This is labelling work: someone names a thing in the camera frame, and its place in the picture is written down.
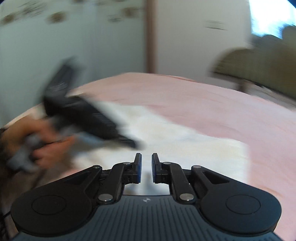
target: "table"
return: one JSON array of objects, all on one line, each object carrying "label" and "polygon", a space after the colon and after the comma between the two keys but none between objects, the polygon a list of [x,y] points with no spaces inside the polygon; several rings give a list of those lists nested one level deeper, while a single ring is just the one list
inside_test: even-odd
[{"label": "table", "polygon": [[75,93],[146,106],[205,135],[248,144],[248,184],[277,197],[282,216],[275,232],[286,241],[296,239],[296,112],[235,90],[154,74],[126,73],[86,84]]}]

